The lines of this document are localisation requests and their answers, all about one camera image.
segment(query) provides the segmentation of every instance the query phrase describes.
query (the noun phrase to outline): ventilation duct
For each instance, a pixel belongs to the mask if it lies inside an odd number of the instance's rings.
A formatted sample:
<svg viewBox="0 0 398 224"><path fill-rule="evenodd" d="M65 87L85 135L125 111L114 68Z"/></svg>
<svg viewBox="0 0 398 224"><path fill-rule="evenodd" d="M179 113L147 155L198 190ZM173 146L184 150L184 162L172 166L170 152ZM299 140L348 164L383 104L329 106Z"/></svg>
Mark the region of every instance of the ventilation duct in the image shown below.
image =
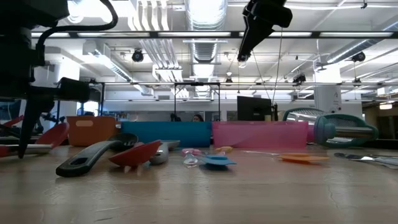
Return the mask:
<svg viewBox="0 0 398 224"><path fill-rule="evenodd" d="M199 31L222 30L225 24L227 6L227 0L185 0L188 29ZM194 75L208 81L214 72L214 65L209 63L216 58L218 44L192 43L190 48L193 63L205 63L193 65ZM208 94L203 92L204 87L200 87L200 91L197 87L196 89L199 96Z"/></svg>
<svg viewBox="0 0 398 224"><path fill-rule="evenodd" d="M113 73L123 78L126 82L139 82L133 79L132 75L122 65L111 59L111 49L104 44L103 47L98 47L95 40L87 40L83 44L83 55L91 55L96 58L96 61ZM153 96L154 90L141 85L134 85L136 89L141 92L143 96Z"/></svg>
<svg viewBox="0 0 398 224"><path fill-rule="evenodd" d="M398 16L394 16L387 22L375 27L375 31L398 31ZM382 39L369 39L369 40L355 40L344 46L343 48L337 50L336 52L330 54L326 58L327 63L338 63L342 60L350 58L365 49L372 47L375 44L383 41Z"/></svg>

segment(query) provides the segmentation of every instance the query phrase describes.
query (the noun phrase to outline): red plastic object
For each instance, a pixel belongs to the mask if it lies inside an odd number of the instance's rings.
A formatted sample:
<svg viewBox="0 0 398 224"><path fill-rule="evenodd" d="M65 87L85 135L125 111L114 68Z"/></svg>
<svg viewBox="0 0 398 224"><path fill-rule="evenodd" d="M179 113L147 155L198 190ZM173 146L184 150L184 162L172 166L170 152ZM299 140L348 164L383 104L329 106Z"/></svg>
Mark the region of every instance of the red plastic object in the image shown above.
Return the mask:
<svg viewBox="0 0 398 224"><path fill-rule="evenodd" d="M305 149L307 122L232 121L213 122L214 147L289 151Z"/></svg>
<svg viewBox="0 0 398 224"><path fill-rule="evenodd" d="M8 155L9 148L7 146L0 146L0 158Z"/></svg>
<svg viewBox="0 0 398 224"><path fill-rule="evenodd" d="M23 119L24 119L24 115L20 115L19 117L15 118L15 119L12 119L10 121L7 121L7 122L5 122L2 125L6 126L8 128L11 128L12 125L20 123Z"/></svg>
<svg viewBox="0 0 398 224"><path fill-rule="evenodd" d="M46 131L35 144L48 144L55 148L68 138L69 124L60 123Z"/></svg>
<svg viewBox="0 0 398 224"><path fill-rule="evenodd" d="M90 146L106 141L118 133L116 121L109 116L68 116L70 125L69 144L72 146Z"/></svg>
<svg viewBox="0 0 398 224"><path fill-rule="evenodd" d="M139 164L145 163L152 156L154 156L159 146L160 146L160 140L157 140L118 153L110 157L109 160L119 166L135 167L138 166Z"/></svg>

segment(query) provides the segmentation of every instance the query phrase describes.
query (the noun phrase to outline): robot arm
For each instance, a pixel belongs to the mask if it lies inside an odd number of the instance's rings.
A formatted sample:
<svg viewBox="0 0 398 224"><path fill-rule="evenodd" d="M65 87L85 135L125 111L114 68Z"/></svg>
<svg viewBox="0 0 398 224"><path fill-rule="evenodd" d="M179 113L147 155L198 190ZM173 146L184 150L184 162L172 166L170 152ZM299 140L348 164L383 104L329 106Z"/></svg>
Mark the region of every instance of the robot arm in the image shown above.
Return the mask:
<svg viewBox="0 0 398 224"><path fill-rule="evenodd" d="M292 21L292 11L284 7L286 0L251 0L243 9L243 19L246 25L238 61L245 62L250 57L252 49L269 37L278 25L288 28Z"/></svg>

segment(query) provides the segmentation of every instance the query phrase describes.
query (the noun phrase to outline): black cable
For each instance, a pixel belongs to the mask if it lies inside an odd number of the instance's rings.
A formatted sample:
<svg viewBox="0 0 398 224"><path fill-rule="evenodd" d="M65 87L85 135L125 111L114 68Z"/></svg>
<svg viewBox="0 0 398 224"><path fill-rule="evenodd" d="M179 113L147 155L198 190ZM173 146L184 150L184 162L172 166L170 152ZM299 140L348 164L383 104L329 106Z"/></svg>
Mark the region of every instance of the black cable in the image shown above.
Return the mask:
<svg viewBox="0 0 398 224"><path fill-rule="evenodd" d="M44 49L44 42L45 40L50 37L52 34L56 32L66 32L66 31L104 31L110 30L118 24L118 14L114 10L114 7L110 3L109 0L100 0L111 12L112 14L112 21L108 24L98 25L98 26L59 26L53 27L46 30L37 41L36 50L43 50Z"/></svg>

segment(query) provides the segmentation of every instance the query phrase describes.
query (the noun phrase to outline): wooden table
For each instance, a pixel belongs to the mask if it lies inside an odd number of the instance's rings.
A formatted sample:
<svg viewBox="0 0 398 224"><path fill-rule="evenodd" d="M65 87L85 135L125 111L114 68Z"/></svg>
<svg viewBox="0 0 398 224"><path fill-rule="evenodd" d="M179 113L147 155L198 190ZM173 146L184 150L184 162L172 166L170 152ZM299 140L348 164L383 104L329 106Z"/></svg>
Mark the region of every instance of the wooden table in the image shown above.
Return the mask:
<svg viewBox="0 0 398 224"><path fill-rule="evenodd" d="M79 149L0 159L0 223L397 223L398 170L333 157L314 165L234 151L228 170L188 169L179 152L141 175L106 158L84 177L55 168ZM388 153L372 150L346 151Z"/></svg>

